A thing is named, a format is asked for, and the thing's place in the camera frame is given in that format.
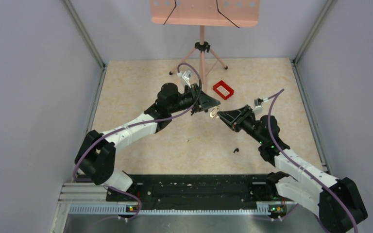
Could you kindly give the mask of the beige earbud charging case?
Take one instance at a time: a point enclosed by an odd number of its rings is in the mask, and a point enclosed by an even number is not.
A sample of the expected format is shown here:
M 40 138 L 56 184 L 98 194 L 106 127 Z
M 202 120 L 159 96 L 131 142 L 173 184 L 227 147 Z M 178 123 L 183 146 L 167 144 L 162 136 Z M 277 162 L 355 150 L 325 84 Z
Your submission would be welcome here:
M 218 112 L 220 111 L 220 107 L 216 106 L 214 107 L 210 112 L 209 112 L 209 116 L 211 118 L 220 118 L 219 115 L 218 115 Z

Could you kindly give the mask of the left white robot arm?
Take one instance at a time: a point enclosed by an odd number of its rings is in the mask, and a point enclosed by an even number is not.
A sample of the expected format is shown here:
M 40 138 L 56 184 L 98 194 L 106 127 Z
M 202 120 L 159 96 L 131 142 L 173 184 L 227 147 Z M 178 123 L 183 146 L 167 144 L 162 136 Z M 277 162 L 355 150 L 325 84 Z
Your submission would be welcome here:
M 155 102 L 134 120 L 103 133 L 96 130 L 87 133 L 75 158 L 74 172 L 81 170 L 95 185 L 111 186 L 118 190 L 122 199 L 132 200 L 136 187 L 129 175 L 115 167 L 117 152 L 163 130 L 176 117 L 219 105 L 219 100 L 207 95 L 197 84 L 185 86 L 180 93 L 176 84 L 166 83 Z

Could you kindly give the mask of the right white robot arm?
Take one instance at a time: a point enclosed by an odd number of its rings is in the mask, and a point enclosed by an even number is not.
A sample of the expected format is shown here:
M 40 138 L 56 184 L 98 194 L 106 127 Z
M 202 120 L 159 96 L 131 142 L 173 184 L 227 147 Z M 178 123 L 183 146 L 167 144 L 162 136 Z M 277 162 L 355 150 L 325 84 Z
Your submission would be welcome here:
M 298 203 L 330 233 L 357 231 L 358 224 L 368 218 L 355 182 L 332 176 L 297 155 L 279 138 L 275 116 L 256 119 L 248 105 L 217 115 L 232 131 L 244 131 L 256 140 L 263 160 L 279 169 L 268 177 L 265 193 L 269 199 L 284 197 Z

